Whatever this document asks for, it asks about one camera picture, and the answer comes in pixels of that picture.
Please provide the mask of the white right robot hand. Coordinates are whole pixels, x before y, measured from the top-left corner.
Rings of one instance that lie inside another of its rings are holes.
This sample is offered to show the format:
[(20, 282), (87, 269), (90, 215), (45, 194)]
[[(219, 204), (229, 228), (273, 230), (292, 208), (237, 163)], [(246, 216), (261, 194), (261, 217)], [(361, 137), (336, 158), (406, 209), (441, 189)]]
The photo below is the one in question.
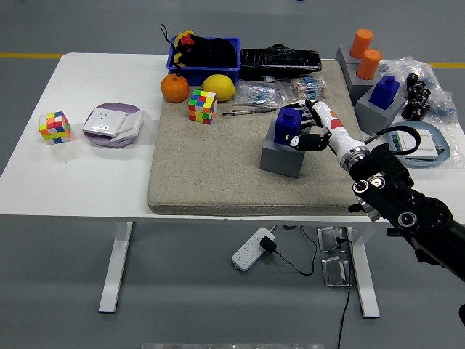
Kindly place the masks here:
[(321, 151), (327, 146), (336, 155), (339, 165), (350, 167), (369, 154), (368, 147), (362, 141), (349, 135), (341, 120), (323, 101), (305, 100), (305, 106), (315, 124), (322, 128), (323, 134), (283, 135), (286, 145), (298, 151)]

